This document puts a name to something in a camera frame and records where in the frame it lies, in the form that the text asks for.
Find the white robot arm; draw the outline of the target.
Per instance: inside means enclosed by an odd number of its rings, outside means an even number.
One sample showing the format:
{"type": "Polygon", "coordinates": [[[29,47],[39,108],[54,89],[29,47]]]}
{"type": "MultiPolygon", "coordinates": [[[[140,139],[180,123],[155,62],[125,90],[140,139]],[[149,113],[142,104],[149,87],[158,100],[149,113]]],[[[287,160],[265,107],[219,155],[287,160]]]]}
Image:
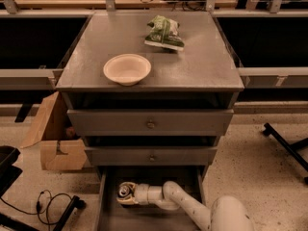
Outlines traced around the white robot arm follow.
{"type": "Polygon", "coordinates": [[[224,195],[208,208],[173,181],[163,186],[123,182],[116,200],[122,205],[154,204],[168,211],[181,208],[201,231],[254,231],[247,209],[236,197],[224,195]]]}

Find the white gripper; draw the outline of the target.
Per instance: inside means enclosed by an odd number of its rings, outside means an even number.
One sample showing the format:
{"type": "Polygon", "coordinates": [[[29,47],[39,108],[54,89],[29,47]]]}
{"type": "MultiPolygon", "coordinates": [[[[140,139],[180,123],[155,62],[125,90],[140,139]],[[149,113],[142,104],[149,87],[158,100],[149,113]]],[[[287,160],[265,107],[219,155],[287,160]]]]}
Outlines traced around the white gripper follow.
{"type": "Polygon", "coordinates": [[[148,205],[148,184],[136,184],[134,182],[122,182],[119,187],[135,188],[134,196],[128,195],[124,197],[118,197],[116,200],[121,205],[148,205]]]}

